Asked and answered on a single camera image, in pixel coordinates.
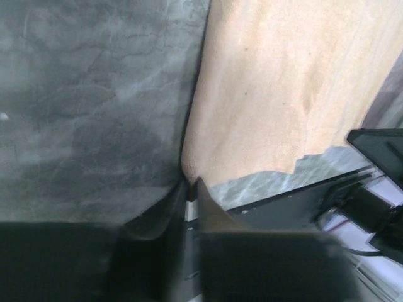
black cable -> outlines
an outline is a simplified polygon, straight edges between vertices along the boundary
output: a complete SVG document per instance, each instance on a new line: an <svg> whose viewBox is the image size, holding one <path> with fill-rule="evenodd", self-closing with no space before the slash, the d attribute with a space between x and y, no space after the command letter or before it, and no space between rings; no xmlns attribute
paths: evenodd
<svg viewBox="0 0 403 302"><path fill-rule="evenodd" d="M319 218L314 220L314 225L322 232L326 232L322 229L321 224L319 223ZM380 250L377 251L372 251L372 250L353 250L349 247L343 247L345 250L347 250L349 253L357 256L362 256L362 257L382 257L382 252Z"/></svg>

beige cloth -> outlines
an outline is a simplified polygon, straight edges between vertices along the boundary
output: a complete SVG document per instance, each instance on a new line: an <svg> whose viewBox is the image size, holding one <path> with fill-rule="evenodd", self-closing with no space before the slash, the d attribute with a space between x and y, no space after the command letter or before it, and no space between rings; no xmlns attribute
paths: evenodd
<svg viewBox="0 0 403 302"><path fill-rule="evenodd" d="M402 49L399 0L212 0L184 173L291 173L343 145Z"/></svg>

cloth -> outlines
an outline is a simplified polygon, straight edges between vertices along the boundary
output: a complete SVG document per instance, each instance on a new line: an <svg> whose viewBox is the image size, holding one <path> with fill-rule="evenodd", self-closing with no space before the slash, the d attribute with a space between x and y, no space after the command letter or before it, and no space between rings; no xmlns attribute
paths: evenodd
<svg viewBox="0 0 403 302"><path fill-rule="evenodd" d="M209 186L345 144L403 49L400 0L212 0L184 139Z"/></svg>

